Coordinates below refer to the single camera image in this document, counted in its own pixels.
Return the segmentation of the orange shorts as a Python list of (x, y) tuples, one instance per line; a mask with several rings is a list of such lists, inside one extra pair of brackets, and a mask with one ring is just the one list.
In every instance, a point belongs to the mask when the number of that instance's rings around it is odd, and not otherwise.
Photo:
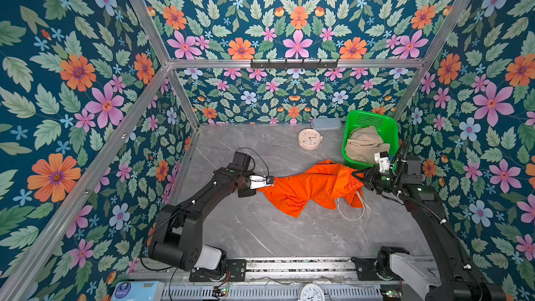
[(302, 174), (275, 177), (274, 184), (259, 188), (267, 200), (281, 212), (297, 218), (312, 201), (335, 210), (337, 199), (345, 199), (352, 208), (363, 208), (363, 173), (326, 160)]

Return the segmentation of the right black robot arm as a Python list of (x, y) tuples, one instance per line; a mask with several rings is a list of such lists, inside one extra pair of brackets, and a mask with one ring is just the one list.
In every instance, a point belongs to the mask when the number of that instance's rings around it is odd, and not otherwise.
[(363, 171), (366, 189), (391, 193), (411, 214), (429, 245), (438, 274), (421, 266), (402, 247), (381, 247), (375, 262), (377, 275), (399, 277), (422, 300), (505, 300), (501, 286), (490, 283), (476, 267), (447, 219), (437, 191), (425, 185), (421, 160), (404, 142), (394, 156), (375, 153), (375, 163)]

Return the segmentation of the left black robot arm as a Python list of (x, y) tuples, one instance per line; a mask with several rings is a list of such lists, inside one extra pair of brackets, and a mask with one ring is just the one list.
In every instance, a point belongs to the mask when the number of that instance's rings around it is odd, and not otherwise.
[(203, 223), (228, 196), (254, 196), (257, 190), (274, 184), (270, 174), (256, 174), (249, 168), (252, 156), (236, 151), (226, 167), (214, 170), (212, 178), (189, 199), (167, 204), (149, 232), (149, 259), (184, 271), (205, 270), (217, 277), (227, 273), (227, 255), (222, 249), (205, 245)]

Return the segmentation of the beige shorts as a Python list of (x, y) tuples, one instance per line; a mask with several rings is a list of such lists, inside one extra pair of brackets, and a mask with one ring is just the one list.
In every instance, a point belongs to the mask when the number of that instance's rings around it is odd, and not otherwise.
[(346, 156), (356, 162), (375, 164), (376, 153), (389, 153), (390, 144), (385, 143), (373, 126), (355, 128), (346, 141), (344, 152)]

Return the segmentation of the green plastic basket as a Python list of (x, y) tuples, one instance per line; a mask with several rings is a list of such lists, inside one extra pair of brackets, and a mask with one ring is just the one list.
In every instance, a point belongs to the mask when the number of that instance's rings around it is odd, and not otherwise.
[(371, 167), (372, 164), (365, 164), (361, 162), (356, 162), (350, 160), (345, 152), (344, 147), (346, 144), (347, 139), (349, 138), (349, 134), (355, 129), (355, 128), (366, 128), (369, 126), (373, 126), (377, 129), (379, 135), (383, 138), (383, 141), (385, 143), (390, 144), (390, 151), (389, 155), (390, 157), (393, 157), (395, 153), (397, 152), (399, 148), (398, 144), (398, 125), (396, 121), (386, 115), (382, 114), (376, 114), (373, 112), (367, 112), (367, 111), (351, 111), (347, 118), (346, 118), (346, 124), (344, 128), (344, 139), (342, 143), (342, 156), (344, 157), (344, 164), (348, 167), (351, 167), (353, 169), (366, 169), (367, 167)]

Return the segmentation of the pink round alarm clock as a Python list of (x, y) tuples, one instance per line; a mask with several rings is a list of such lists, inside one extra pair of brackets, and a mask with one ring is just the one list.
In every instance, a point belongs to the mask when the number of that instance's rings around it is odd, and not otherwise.
[(315, 129), (307, 128), (298, 134), (298, 144), (307, 151), (316, 150), (323, 141), (323, 136)]

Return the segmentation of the grey rectangular box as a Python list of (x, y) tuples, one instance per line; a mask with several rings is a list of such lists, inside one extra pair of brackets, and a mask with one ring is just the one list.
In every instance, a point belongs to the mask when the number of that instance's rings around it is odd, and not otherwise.
[(319, 132), (331, 131), (340, 129), (342, 122), (339, 118), (314, 118), (311, 121), (311, 126)]

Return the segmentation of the white clock at bottom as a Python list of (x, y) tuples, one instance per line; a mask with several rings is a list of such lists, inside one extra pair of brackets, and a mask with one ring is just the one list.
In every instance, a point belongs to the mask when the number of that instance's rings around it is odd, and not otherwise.
[(305, 284), (300, 290), (299, 301), (325, 301), (325, 293), (317, 284)]

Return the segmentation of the blue tissue pack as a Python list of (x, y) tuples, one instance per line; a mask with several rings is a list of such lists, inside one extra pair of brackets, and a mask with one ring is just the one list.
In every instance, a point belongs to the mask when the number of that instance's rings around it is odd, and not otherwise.
[(118, 283), (111, 295), (112, 301), (159, 301), (165, 283), (161, 281), (124, 281)]

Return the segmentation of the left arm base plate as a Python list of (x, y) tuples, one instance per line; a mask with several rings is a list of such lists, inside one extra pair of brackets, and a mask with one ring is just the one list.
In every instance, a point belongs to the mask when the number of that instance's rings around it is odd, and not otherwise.
[(189, 282), (244, 282), (247, 271), (245, 259), (227, 259), (221, 261), (214, 270), (194, 268), (190, 272)]

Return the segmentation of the aluminium mounting rail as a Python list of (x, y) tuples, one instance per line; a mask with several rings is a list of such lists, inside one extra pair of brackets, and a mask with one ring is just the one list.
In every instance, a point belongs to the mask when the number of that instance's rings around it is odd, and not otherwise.
[[(245, 281), (274, 280), (337, 280), (359, 281), (355, 265), (349, 256), (334, 257), (249, 257)], [(188, 282), (192, 270), (186, 272), (175, 267), (145, 259), (130, 273), (133, 280), (175, 280)]]

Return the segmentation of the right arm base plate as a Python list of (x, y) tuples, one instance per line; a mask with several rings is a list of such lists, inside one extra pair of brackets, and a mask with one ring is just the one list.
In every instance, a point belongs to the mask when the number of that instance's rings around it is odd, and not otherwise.
[(355, 265), (355, 272), (359, 281), (390, 281), (393, 279), (385, 261), (382, 259), (352, 257), (351, 261)]

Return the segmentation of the black wall hook rail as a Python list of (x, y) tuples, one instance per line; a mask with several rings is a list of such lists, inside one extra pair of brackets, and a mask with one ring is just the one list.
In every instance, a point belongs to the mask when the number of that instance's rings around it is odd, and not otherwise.
[(332, 69), (337, 68), (338, 60), (323, 60), (323, 59), (278, 59), (278, 60), (251, 60), (249, 62), (250, 68), (258, 69), (275, 69), (278, 71), (287, 69), (304, 69), (314, 71), (317, 69)]

